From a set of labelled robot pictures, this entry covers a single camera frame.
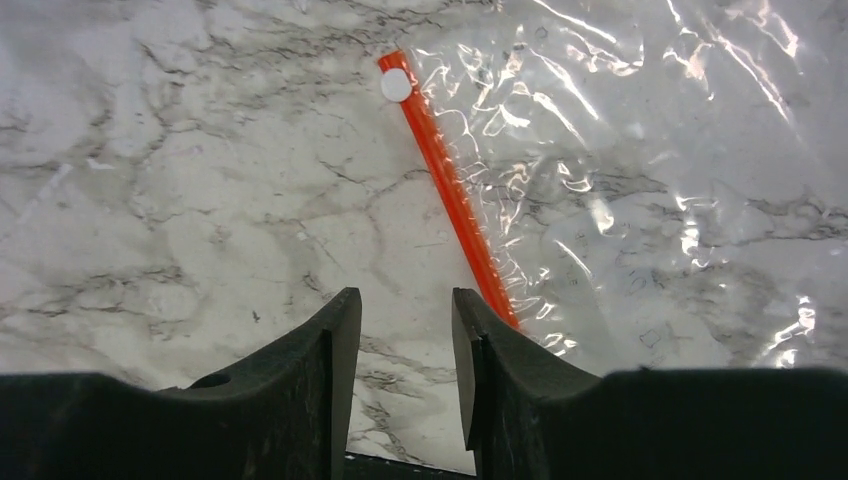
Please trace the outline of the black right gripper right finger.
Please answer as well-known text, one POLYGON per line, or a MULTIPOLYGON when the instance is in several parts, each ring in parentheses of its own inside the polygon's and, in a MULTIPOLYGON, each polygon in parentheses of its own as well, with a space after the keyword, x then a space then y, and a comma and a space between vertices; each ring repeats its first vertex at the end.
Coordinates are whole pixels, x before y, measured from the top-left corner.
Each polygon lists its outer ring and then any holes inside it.
POLYGON ((452 294, 462 428, 481 479, 843 479, 847 376, 828 369, 592 375, 452 294))

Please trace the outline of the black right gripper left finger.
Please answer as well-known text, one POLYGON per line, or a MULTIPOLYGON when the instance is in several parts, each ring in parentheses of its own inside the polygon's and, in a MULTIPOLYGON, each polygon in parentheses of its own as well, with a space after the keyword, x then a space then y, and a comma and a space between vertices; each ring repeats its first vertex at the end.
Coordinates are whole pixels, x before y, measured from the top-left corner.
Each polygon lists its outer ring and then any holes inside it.
POLYGON ((186 388, 102 373, 1 379, 5 479, 338 479, 362 301, 309 320, 186 388))

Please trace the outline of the clear zip bag orange zipper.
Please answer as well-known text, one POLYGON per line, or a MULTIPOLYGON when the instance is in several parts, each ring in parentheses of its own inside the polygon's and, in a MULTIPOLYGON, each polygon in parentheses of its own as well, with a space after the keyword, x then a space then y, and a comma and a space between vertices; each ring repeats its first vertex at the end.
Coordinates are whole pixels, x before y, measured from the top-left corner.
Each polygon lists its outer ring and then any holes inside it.
POLYGON ((379 62, 480 291, 595 375, 847 366, 847 5, 503 1, 379 62))

